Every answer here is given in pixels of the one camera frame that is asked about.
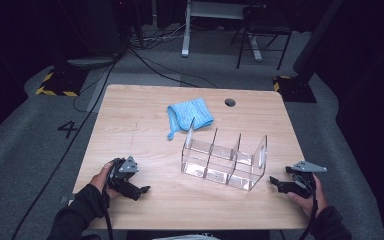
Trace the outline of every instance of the table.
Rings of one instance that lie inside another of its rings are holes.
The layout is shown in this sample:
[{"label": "table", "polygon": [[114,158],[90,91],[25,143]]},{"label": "table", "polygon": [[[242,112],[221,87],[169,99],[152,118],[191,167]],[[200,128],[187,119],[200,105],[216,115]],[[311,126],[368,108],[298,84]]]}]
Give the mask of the table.
[{"label": "table", "polygon": [[[211,126],[195,131],[194,138],[231,146],[239,133],[241,149],[253,153],[267,135],[266,173],[245,191],[181,172],[186,132],[167,140],[167,107],[202,97],[214,117]],[[234,99],[228,107],[225,99]],[[73,192],[78,192],[102,166],[132,155],[139,172],[130,181],[150,185],[138,201],[118,197],[109,214],[115,229],[298,229],[307,217],[285,194],[270,184],[269,176],[290,181],[285,166],[303,155],[281,96],[271,91],[110,85],[105,93]],[[92,228],[106,228],[97,219]]]},{"label": "table", "polygon": [[[242,9],[246,4],[231,4],[231,3],[217,3],[217,2],[200,2],[188,0],[186,5],[186,26],[185,35],[183,36],[182,57],[189,56],[189,43],[190,43],[190,22],[191,16],[195,17],[213,17],[213,18],[227,18],[227,19],[243,19]],[[249,43],[253,49],[254,58],[256,61],[262,61],[256,37],[249,38]]]}]

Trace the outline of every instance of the hand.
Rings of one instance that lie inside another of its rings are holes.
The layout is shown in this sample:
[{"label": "hand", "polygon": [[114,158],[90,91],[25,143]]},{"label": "hand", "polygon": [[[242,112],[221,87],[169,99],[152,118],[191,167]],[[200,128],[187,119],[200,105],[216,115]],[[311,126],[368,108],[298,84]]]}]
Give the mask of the hand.
[{"label": "hand", "polygon": [[[322,184],[320,183],[320,180],[316,175],[314,175],[314,180],[316,181],[316,199],[318,203],[318,209],[316,212],[316,218],[319,216],[320,212],[323,211],[328,205],[327,205],[327,199],[326,196],[324,195]],[[307,199],[293,193],[293,192],[288,192],[286,195],[288,195],[292,201],[294,201],[298,206],[302,208],[304,211],[305,215],[308,217],[311,217],[311,210],[313,208],[313,197],[309,197]]]},{"label": "hand", "polygon": [[[101,172],[98,173],[97,175],[93,176],[92,180],[90,180],[90,184],[95,186],[99,190],[100,193],[102,193],[102,189],[104,189],[105,180],[108,176],[108,172],[110,171],[112,165],[113,165],[113,161],[106,163],[104,165],[104,167],[101,169]],[[110,198],[114,198],[114,197],[120,195],[118,192],[116,192],[112,189],[106,189],[106,191],[107,191],[108,195],[110,196]]]}]

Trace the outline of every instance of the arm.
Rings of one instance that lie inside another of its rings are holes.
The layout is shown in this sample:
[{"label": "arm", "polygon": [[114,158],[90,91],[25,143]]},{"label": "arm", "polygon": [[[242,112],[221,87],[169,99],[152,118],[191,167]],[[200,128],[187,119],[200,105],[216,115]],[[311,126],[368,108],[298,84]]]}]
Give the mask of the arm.
[{"label": "arm", "polygon": [[[316,240],[337,240],[352,239],[349,230],[342,224],[342,216],[334,207],[328,207],[326,196],[323,192],[320,180],[314,175],[316,181],[316,198],[318,202],[318,210],[316,219],[314,220],[310,233]],[[287,195],[300,206],[307,216],[311,216],[313,206],[312,198],[302,198],[301,196],[289,192]]]},{"label": "arm", "polygon": [[[51,239],[75,239],[82,236],[82,232],[89,226],[90,222],[97,217],[104,216],[104,208],[108,208],[109,202],[104,202],[102,189],[105,185],[108,172],[112,162],[105,164],[101,172],[93,176],[90,184],[86,185],[76,194],[70,206],[62,208],[55,216],[51,233]],[[110,198],[118,195],[117,192],[107,189]]]}]

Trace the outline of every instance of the folded cloth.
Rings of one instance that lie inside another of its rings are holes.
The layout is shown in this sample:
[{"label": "folded cloth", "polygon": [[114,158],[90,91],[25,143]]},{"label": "folded cloth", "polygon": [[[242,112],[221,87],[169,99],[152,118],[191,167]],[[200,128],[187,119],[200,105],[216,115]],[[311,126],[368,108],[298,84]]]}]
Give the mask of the folded cloth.
[{"label": "folded cloth", "polygon": [[170,105],[167,108],[167,113],[171,130],[167,136],[169,140],[173,139],[175,132],[189,130],[194,118],[194,129],[208,126],[214,121],[202,98]]}]

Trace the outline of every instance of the transparent plastic box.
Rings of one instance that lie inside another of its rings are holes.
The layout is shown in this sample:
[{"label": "transparent plastic box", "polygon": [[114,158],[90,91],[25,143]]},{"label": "transparent plastic box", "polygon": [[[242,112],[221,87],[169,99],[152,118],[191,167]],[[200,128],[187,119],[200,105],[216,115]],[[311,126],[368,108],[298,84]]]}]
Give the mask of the transparent plastic box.
[{"label": "transparent plastic box", "polygon": [[264,136],[254,154],[239,150],[241,134],[233,148],[214,145],[193,138],[194,122],[189,128],[182,150],[181,171],[231,187],[251,191],[264,176],[267,161],[267,136]]}]

